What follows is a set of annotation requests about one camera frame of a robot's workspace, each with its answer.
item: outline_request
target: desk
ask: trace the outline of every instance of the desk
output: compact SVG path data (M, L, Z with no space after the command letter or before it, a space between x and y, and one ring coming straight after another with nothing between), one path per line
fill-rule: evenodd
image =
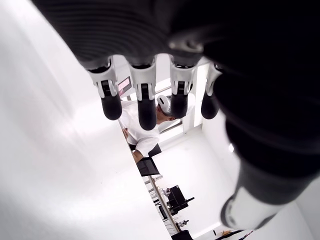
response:
M161 204L166 216L168 217L168 221L170 222L172 227L175 229L175 231L177 233L179 233L180 231L179 231L179 229L178 229L178 227L176 225L176 222L174 221L169 209L167 208L167 203L162 198L161 193L159 192L159 190L158 190L158 188L156 186L155 180L151 176L148 176L148 179L150 181L150 184L152 185L152 188L153 188L153 190L155 192L156 197L159 199L159 202L160 202L160 204Z
M0 16L0 239L171 240L88 73L30 1Z

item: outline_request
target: light fixture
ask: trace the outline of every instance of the light fixture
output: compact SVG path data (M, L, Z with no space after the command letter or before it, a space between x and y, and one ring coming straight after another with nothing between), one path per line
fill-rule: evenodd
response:
M230 151L231 153L234 152L235 149L234 149L234 146L232 145L232 143L230 143L228 149L229 149L229 151Z

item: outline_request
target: hand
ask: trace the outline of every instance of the hand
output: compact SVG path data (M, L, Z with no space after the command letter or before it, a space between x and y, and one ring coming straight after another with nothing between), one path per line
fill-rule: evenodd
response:
M125 139L127 139L129 137L128 128L122 129L122 132L123 132L123 135L124 135Z

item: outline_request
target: black fingertip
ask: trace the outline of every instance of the black fingertip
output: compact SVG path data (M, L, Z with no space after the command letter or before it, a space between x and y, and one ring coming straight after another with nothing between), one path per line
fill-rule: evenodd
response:
M122 106L119 94L101 98L103 113L107 119L117 120L122 114Z
M188 110L188 95L177 94L171 95L171 114L176 119L181 119L187 114Z
M213 119L219 111L218 101L213 93L211 96L208 96L204 92L202 104L201 104L201 114L205 119Z
M157 124L155 100L138 101L138 112L140 126L147 131L154 129Z

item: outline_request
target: robotic hand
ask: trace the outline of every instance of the robotic hand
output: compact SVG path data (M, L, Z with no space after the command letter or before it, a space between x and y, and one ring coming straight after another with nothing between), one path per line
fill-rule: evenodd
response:
M146 130L156 124L155 56L171 56L170 109L177 118L186 114L199 59L212 60L201 112L211 119L223 111L241 160L235 193L221 211L226 226L260 228L319 175L320 17L278 17L287 12L279 2L264 6L264 16L252 15L246 1L33 3L89 72L112 120L122 113L113 55L130 65Z

